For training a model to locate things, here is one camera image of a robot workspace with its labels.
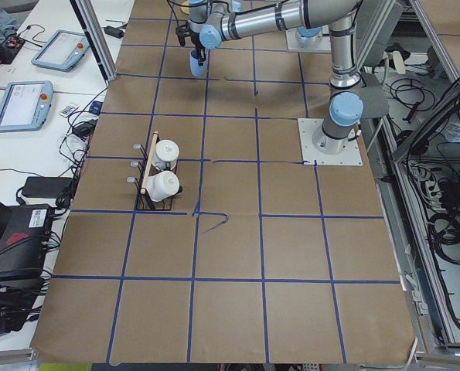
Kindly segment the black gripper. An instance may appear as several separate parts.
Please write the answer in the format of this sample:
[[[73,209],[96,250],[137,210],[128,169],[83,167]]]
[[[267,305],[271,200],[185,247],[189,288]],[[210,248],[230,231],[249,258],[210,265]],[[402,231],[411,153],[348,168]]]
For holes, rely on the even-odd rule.
[[[199,65],[205,62],[205,48],[200,41],[202,27],[209,17],[210,1],[195,0],[175,3],[182,12],[189,16],[175,28],[176,37],[180,46],[186,45],[188,39],[196,47],[196,58]]]

